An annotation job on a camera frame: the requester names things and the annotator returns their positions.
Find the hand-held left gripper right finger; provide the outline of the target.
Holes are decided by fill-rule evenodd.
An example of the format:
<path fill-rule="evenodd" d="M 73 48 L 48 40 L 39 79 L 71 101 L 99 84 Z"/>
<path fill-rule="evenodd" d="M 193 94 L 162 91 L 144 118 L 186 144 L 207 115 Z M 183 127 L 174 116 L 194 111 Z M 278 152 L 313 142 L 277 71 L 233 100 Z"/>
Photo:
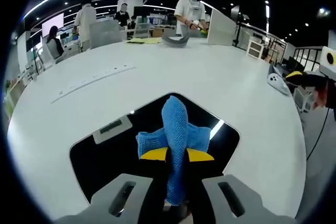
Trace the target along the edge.
<path fill-rule="evenodd" d="M 261 196 L 233 175 L 224 175 L 206 152 L 187 148 L 185 190 L 194 223 L 293 223 L 263 206 Z"/>

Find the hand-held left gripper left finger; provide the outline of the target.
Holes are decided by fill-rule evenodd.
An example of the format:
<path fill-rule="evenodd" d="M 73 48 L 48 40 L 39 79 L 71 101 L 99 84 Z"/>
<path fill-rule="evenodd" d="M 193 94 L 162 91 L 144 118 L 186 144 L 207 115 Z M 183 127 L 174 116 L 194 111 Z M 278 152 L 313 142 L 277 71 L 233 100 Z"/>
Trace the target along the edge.
<path fill-rule="evenodd" d="M 94 193 L 90 205 L 57 223 L 159 223 L 166 199 L 168 148 L 146 152 L 129 173 Z"/>

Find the person's right hand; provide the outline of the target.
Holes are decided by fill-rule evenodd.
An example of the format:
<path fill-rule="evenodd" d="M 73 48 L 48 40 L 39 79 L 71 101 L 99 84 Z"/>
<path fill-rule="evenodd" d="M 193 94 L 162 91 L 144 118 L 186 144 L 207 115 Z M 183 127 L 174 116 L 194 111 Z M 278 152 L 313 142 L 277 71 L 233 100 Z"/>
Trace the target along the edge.
<path fill-rule="evenodd" d="M 315 91 L 316 99 L 313 104 L 313 109 L 317 107 L 326 107 L 335 109 L 335 82 L 328 81 L 325 88 Z"/>

